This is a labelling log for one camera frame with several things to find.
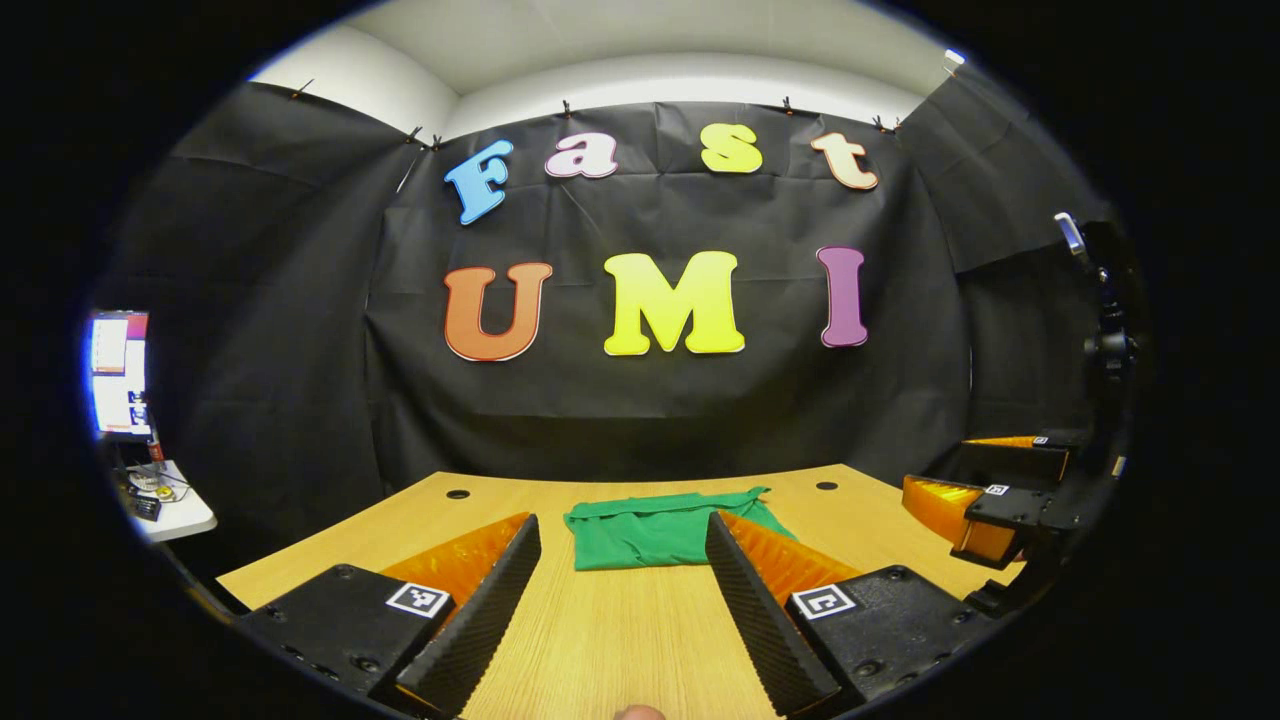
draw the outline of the wooden table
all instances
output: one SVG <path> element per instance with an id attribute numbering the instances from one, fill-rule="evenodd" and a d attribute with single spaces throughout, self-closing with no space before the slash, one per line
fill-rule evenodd
<path id="1" fill-rule="evenodd" d="M 829 480 L 836 489 L 815 483 Z M 955 560 L 950 543 L 901 506 L 901 491 L 844 465 L 658 483 L 561 483 L 436 473 L 378 505 L 219 578 L 260 607 L 326 568 L 380 570 L 520 511 L 538 514 L 543 556 L 467 720 L 609 720 L 627 703 L 669 720 L 773 720 L 709 566 L 573 571 L 563 515 L 579 502 L 773 488 L 762 496 L 805 544 L 870 571 L 902 564 L 956 597 L 995 571 Z M 466 489 L 465 500 L 445 493 Z"/>

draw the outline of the green cloth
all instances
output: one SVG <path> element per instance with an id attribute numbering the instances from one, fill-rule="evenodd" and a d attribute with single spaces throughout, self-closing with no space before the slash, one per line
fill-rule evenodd
<path id="1" fill-rule="evenodd" d="M 705 565 L 707 521 L 727 510 L 771 530 L 795 538 L 760 502 L 756 487 L 746 492 L 632 497 L 608 502 L 580 502 L 564 514 L 573 533 L 573 569 Z"/>

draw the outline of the black backdrop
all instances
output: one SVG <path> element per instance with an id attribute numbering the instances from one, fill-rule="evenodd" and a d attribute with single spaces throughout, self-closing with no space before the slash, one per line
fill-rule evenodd
<path id="1" fill-rule="evenodd" d="M 311 534 L 435 470 L 658 479 L 846 462 L 899 484 L 963 437 L 1082 427 L 1094 318 L 1052 214 L 1106 206 L 1061 149 L 968 69 L 897 133 L 804 111 L 644 104 L 492 128 L 439 151 L 360 113 L 248 85 L 186 137 L 120 222 L 102 307 L 147 309 L 169 454 L 219 516 L 220 569 Z M 744 123 L 764 165 L 710 173 L 698 133 Z M 557 140 L 618 140 L 602 179 L 543 170 Z M 867 149 L 872 191 L 808 142 Z M 503 205 L 471 225 L 443 182 L 515 143 Z M 860 250 L 865 345 L 828 348 L 814 252 Z M 604 260 L 739 259 L 746 348 L 611 357 Z M 444 275 L 545 261 L 536 342 L 499 364 L 444 342 Z"/>

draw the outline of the computer screen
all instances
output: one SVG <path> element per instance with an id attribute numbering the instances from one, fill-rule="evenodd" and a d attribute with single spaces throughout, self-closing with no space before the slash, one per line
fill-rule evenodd
<path id="1" fill-rule="evenodd" d="M 95 313 L 90 328 L 88 380 L 100 433 L 151 437 L 146 391 L 147 314 Z"/>

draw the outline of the screw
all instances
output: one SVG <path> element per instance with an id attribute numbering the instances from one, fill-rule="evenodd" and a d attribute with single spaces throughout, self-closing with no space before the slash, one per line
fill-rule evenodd
<path id="1" fill-rule="evenodd" d="M 320 673 L 325 678 L 329 678 L 330 680 L 339 680 L 340 679 L 340 678 L 338 678 L 337 673 L 334 673 L 333 670 L 325 667 L 324 665 L 315 665 L 315 664 L 312 664 L 311 669 L 315 670 L 316 673 Z"/>
<path id="2" fill-rule="evenodd" d="M 351 664 L 355 665 L 356 667 L 360 667 L 365 673 L 376 673 L 383 667 L 381 665 L 378 664 L 376 660 L 371 657 L 352 657 Z"/>

